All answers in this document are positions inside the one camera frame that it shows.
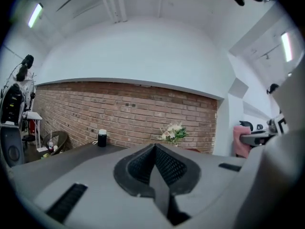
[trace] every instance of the fluorescent light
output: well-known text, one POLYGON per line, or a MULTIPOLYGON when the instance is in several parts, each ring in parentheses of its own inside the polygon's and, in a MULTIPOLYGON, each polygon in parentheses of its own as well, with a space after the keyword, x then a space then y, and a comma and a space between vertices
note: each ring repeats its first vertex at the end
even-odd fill
POLYGON ((284 45, 286 61, 289 62, 290 60, 292 60, 292 54, 291 54, 290 41, 287 32, 282 35, 282 42, 284 45))
POLYGON ((29 23, 28 23, 30 28, 33 27, 33 24, 35 23, 35 20, 37 19, 37 17, 38 17, 38 15, 39 15, 41 10, 42 10, 42 5, 40 3, 38 3, 36 5, 36 8, 34 9, 33 14, 31 15, 29 23))

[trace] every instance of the brick wall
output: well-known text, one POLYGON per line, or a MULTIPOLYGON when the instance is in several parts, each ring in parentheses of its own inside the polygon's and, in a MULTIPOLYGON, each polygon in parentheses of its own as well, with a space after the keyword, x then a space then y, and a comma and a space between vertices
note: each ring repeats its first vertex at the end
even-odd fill
POLYGON ((119 146, 158 142, 159 128, 182 122, 189 136, 179 147, 211 152, 216 110, 211 98, 123 83, 43 85, 34 100, 34 111, 43 118, 41 135, 65 130, 71 147, 96 140, 99 129, 106 129, 108 142, 119 146))

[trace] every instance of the flower bouquet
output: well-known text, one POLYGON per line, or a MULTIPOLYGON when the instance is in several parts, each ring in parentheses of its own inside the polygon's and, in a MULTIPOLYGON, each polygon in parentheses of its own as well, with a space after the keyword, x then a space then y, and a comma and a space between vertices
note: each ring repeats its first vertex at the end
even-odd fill
POLYGON ((178 141, 187 136, 185 127, 180 124, 169 124, 165 130, 160 128, 162 135, 160 140, 167 141, 178 146, 178 141))

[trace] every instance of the dark table surface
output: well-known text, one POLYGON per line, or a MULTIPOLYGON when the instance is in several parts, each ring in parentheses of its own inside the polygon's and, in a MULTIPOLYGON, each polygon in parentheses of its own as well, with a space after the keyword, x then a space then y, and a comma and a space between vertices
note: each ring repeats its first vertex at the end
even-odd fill
POLYGON ((18 192, 33 199, 47 185, 91 158, 125 149, 111 144, 98 147, 92 143, 67 152, 12 168, 18 192))

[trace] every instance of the pink chair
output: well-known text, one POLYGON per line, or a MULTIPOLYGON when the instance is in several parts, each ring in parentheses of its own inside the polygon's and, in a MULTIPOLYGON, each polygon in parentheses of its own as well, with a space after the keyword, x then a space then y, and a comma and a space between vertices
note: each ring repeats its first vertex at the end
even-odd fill
POLYGON ((251 134, 250 127, 237 125, 233 128, 233 146, 234 152, 237 156, 248 158, 251 150, 250 145, 243 144, 239 138, 242 134, 251 134))

